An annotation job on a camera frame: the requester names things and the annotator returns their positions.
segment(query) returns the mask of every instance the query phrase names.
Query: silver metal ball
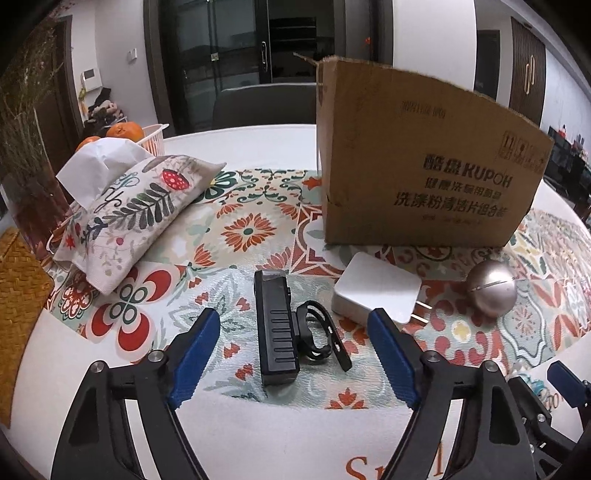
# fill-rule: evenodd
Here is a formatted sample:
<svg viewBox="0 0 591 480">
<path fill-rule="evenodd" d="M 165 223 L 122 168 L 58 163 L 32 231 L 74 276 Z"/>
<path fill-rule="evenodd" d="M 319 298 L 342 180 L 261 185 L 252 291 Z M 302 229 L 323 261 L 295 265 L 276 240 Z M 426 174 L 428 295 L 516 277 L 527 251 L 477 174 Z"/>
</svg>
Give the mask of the silver metal ball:
<svg viewBox="0 0 591 480">
<path fill-rule="evenodd" d="M 465 284 L 466 295 L 474 307 L 488 317 L 505 315 L 517 302 L 513 272 L 496 260 L 485 260 L 474 266 Z"/>
</svg>

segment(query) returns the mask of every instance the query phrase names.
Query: white tissue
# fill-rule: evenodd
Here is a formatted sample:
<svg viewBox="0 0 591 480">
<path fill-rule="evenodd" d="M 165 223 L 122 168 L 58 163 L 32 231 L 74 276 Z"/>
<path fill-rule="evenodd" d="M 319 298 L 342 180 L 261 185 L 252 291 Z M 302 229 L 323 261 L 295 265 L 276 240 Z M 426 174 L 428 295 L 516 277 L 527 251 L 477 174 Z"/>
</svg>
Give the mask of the white tissue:
<svg viewBox="0 0 591 480">
<path fill-rule="evenodd" d="M 74 153 L 56 175 L 83 208 L 90 207 L 114 180 L 153 155 L 124 138 L 101 138 Z"/>
</svg>

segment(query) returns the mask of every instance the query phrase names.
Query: door handle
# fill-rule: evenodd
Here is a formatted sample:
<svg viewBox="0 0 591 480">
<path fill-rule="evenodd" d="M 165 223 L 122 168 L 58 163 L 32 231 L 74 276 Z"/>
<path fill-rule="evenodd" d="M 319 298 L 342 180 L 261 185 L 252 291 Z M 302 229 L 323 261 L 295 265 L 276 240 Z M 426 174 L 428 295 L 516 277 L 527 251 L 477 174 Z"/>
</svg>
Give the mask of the door handle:
<svg viewBox="0 0 591 480">
<path fill-rule="evenodd" d="M 525 94 L 530 94 L 530 64 L 525 64 L 525 86 L 524 86 Z"/>
<path fill-rule="evenodd" d="M 530 58 L 531 63 L 531 86 L 534 86 L 535 82 L 535 57 L 532 55 Z"/>
<path fill-rule="evenodd" d="M 267 72 L 269 70 L 269 59 L 267 57 L 267 42 L 261 42 L 261 59 L 262 69 Z"/>
</svg>

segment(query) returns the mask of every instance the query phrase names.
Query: cabinet door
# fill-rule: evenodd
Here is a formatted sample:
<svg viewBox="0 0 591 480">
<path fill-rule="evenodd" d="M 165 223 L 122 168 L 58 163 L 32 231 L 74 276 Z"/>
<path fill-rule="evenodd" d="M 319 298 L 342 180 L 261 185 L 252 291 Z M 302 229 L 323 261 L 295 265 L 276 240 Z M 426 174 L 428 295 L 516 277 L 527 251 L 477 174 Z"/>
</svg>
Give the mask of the cabinet door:
<svg viewBox="0 0 591 480">
<path fill-rule="evenodd" d="M 546 89 L 546 48 L 515 18 L 513 30 L 513 79 L 509 108 L 540 126 Z"/>
</svg>

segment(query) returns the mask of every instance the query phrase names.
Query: orange fruit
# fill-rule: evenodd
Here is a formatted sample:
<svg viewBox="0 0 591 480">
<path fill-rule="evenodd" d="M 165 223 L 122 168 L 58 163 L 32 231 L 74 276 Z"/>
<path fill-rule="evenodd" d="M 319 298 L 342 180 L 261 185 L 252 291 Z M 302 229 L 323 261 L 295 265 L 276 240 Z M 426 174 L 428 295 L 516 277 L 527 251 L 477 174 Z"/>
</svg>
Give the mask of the orange fruit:
<svg viewBox="0 0 591 480">
<path fill-rule="evenodd" d="M 88 137 L 88 138 L 85 138 L 82 142 L 80 142 L 80 145 L 78 145 L 78 147 L 76 148 L 76 151 L 80 150 L 87 143 L 96 142 L 97 140 L 100 140 L 100 137 Z"/>
<path fill-rule="evenodd" d="M 135 122 L 122 122 L 109 128 L 107 137 L 127 138 L 132 142 L 138 142 L 144 137 L 144 130 Z"/>
</svg>

